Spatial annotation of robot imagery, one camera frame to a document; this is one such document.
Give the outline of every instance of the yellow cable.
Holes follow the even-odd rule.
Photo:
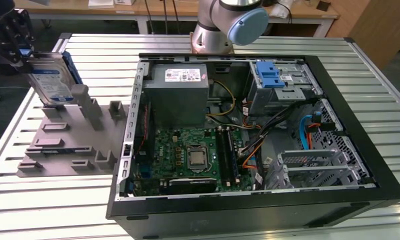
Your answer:
[[[230,105],[230,108],[228,111],[219,112],[219,113],[209,113],[209,114],[206,114],[206,116],[224,116],[224,115],[229,114],[232,112],[232,110],[234,109],[236,99],[234,99],[234,95],[233,95],[232,91],[228,89],[228,87],[219,81],[213,80],[213,82],[217,83],[229,93],[230,98],[232,98],[232,105]]]

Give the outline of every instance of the desk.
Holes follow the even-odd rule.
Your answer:
[[[98,104],[130,101],[138,53],[189,53],[187,36],[73,34],[54,50],[70,52]],[[261,37],[236,54],[316,55],[400,183],[400,93],[356,44],[341,38]],[[43,113],[33,89],[0,140],[0,240],[126,240],[105,219],[111,175],[15,176]],[[400,203],[373,209],[329,228],[245,233],[232,240],[400,240]]]
[[[138,33],[147,34],[147,12],[143,0],[135,0],[131,6],[115,5],[114,8],[87,9],[89,0],[50,0],[49,6],[42,6],[27,0],[14,0],[15,7],[26,9],[31,19],[50,20],[134,20],[137,21]],[[174,0],[179,21],[197,21],[197,2],[191,0]],[[149,12],[153,21],[163,21],[163,5],[159,0],[147,0]],[[174,21],[174,9],[170,0],[166,0],[167,20]],[[328,11],[320,11],[297,1],[290,9],[293,24],[318,25],[313,36],[324,38],[332,22],[338,18],[337,12],[329,7]],[[269,23],[282,24],[288,19],[269,17]]]

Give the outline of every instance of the hard drive label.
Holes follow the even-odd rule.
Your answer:
[[[67,86],[61,82],[62,75],[54,69],[34,69],[31,76],[46,98],[57,102],[67,102],[74,98]]]

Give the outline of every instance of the blue cable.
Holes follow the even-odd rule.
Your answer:
[[[305,115],[298,121],[298,138],[300,138],[300,143],[301,143],[301,146],[304,147],[304,150],[309,149],[306,138],[305,138],[305,133],[304,133],[305,120],[312,119],[312,118],[313,118],[312,115]]]

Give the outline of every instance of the wooden wall panel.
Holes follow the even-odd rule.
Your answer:
[[[400,50],[400,0],[372,0],[348,36],[382,69]]]
[[[346,37],[357,20],[365,10],[370,0],[330,0],[330,6],[338,13],[338,19],[334,20],[326,33],[329,38]]]

